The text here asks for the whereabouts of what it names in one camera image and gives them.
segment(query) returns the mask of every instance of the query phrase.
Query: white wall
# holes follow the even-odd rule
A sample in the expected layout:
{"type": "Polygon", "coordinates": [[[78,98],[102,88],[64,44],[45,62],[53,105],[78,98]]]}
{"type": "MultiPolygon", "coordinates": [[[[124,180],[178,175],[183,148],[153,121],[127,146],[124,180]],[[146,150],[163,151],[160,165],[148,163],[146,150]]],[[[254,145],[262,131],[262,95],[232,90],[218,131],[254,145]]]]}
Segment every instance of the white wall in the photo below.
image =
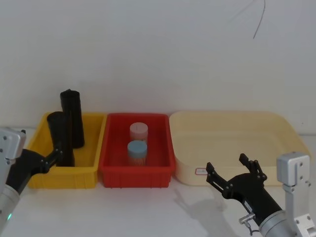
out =
{"type": "Polygon", "coordinates": [[[315,133],[316,1],[267,0],[253,40],[262,7],[2,0],[0,124],[35,126],[70,87],[84,111],[268,110],[315,133]]]}

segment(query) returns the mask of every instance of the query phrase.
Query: pink lid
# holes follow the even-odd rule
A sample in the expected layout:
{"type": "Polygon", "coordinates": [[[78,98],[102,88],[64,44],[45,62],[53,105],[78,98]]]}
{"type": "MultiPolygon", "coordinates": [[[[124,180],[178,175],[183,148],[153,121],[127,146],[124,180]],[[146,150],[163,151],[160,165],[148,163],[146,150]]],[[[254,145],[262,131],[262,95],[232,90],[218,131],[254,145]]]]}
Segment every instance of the pink lid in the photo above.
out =
{"type": "Polygon", "coordinates": [[[143,122],[136,122],[129,127],[129,132],[133,139],[143,140],[147,138],[148,126],[143,122]]]}

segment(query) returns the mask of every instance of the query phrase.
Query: cream plastic bin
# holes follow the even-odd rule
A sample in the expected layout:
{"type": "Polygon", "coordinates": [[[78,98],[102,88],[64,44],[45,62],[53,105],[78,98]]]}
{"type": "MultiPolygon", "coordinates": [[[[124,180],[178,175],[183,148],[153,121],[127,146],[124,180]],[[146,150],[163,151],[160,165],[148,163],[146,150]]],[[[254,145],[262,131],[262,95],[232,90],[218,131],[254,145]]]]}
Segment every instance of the cream plastic bin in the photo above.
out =
{"type": "Polygon", "coordinates": [[[176,177],[188,185],[209,185],[206,164],[229,180],[249,172],[239,163],[239,155],[259,161],[268,179],[277,181],[277,157],[299,151],[310,155],[292,126],[270,112],[177,112],[170,117],[170,130],[176,157],[176,177]]]}

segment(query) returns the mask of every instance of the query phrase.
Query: black cylinder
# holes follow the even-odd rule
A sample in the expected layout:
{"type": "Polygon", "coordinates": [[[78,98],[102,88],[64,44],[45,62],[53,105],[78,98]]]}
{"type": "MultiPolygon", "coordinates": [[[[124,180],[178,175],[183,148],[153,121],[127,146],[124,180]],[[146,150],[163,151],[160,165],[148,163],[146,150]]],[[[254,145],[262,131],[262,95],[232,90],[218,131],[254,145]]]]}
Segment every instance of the black cylinder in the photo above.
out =
{"type": "Polygon", "coordinates": [[[84,146],[83,124],[81,117],[80,93],[75,90],[65,90],[60,93],[63,112],[71,117],[73,148],[84,146]]]}
{"type": "Polygon", "coordinates": [[[53,112],[47,117],[54,149],[61,149],[63,158],[56,166],[75,166],[72,148],[71,118],[64,112],[53,112]]]}

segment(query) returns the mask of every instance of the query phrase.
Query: white table surface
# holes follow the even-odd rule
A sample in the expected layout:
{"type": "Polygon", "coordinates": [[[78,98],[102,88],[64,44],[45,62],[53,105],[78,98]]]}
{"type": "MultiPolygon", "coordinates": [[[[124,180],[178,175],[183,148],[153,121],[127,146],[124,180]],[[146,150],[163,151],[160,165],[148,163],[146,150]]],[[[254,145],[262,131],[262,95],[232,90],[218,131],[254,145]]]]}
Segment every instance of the white table surface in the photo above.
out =
{"type": "MultiPolygon", "coordinates": [[[[34,131],[27,129],[28,137],[34,131]]],[[[316,157],[316,136],[302,136],[316,157]]],[[[310,212],[315,167],[311,168],[310,212]]],[[[284,208],[281,187],[266,187],[284,208]]],[[[31,190],[27,187],[1,237],[247,237],[246,211],[210,187],[172,179],[167,189],[31,190]]]]}

